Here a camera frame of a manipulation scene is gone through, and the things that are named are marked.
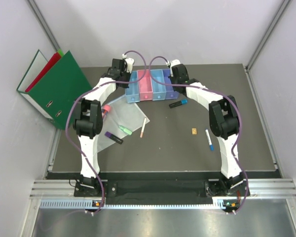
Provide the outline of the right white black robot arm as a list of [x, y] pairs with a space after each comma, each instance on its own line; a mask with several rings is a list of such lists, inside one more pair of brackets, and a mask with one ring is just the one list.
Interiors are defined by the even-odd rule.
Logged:
[[179, 60], [173, 60], [167, 65], [173, 89], [208, 110], [210, 130], [219, 142], [221, 178], [217, 185], [208, 183], [207, 192], [211, 196], [218, 193], [230, 196], [244, 183], [236, 144], [241, 128], [236, 101], [233, 96], [224, 97], [218, 92], [212, 92], [198, 80], [191, 79], [185, 65]]

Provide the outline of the pink drawer bin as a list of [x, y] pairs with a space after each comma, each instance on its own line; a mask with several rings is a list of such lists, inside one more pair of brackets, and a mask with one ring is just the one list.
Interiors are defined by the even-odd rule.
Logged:
[[149, 70], [137, 70], [140, 101], [152, 100], [152, 84]]

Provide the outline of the white peach pencil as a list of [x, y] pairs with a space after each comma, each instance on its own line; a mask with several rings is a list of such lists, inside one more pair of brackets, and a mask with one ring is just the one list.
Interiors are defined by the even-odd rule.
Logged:
[[143, 138], [146, 123], [147, 123], [147, 118], [145, 117], [144, 121], [143, 121], [142, 128], [141, 128], [140, 138]]

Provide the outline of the purple drawer bin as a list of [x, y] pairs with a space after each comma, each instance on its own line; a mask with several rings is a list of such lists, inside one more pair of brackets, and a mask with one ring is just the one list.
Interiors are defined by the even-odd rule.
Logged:
[[172, 100], [172, 99], [177, 99], [179, 96], [179, 93], [173, 90], [171, 80], [169, 78], [170, 76], [170, 69], [163, 69], [163, 76], [164, 76], [164, 83], [169, 84], [166, 85], [166, 96], [165, 100]]

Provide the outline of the pink capped crayon tube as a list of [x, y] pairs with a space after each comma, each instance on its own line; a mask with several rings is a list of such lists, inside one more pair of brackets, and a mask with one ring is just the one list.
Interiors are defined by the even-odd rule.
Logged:
[[104, 119], [110, 111], [111, 111], [110, 105], [104, 105], [102, 107], [102, 119]]

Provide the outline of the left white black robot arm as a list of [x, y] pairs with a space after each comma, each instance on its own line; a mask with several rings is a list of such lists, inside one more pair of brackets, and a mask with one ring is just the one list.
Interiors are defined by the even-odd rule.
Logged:
[[74, 109], [73, 128], [76, 131], [82, 151], [82, 168], [79, 182], [76, 184], [78, 196], [100, 196], [102, 184], [97, 175], [98, 138], [103, 128], [102, 105], [109, 95], [119, 86], [128, 87], [133, 71], [134, 59], [123, 55], [122, 59], [113, 59], [108, 71], [103, 74], [93, 91], [79, 99]]

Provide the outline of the light blue drawer bin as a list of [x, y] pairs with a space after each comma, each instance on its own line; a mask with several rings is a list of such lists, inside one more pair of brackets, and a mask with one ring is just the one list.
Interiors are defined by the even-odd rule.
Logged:
[[130, 77], [130, 84], [125, 89], [125, 97], [127, 103], [140, 102], [140, 93], [138, 82], [134, 83], [138, 79], [137, 71], [133, 71]]
[[152, 100], [159, 101], [164, 100], [166, 97], [166, 86], [164, 84], [164, 75], [162, 69], [156, 69], [150, 71], [152, 83]]

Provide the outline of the white blue whiteboard marker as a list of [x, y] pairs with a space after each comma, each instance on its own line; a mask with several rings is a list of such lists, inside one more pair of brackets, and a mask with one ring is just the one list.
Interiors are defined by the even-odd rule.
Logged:
[[212, 140], [211, 140], [211, 137], [210, 137], [209, 130], [205, 129], [205, 133], [206, 133], [206, 137], [207, 137], [207, 140], [208, 140], [208, 143], [209, 143], [210, 150], [214, 151], [214, 146], [212, 144]]

